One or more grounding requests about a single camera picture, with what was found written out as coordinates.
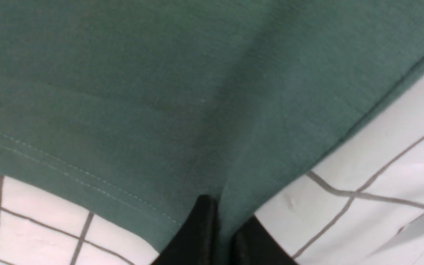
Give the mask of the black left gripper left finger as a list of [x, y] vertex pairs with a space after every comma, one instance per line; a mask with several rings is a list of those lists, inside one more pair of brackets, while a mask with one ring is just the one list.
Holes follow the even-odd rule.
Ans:
[[200, 195], [186, 221], [153, 265], [210, 265], [217, 231], [217, 202]]

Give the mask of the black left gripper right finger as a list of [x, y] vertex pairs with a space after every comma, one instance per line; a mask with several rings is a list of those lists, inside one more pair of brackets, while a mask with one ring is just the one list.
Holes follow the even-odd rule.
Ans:
[[271, 237], [256, 216], [250, 218], [232, 239], [233, 265], [297, 265]]

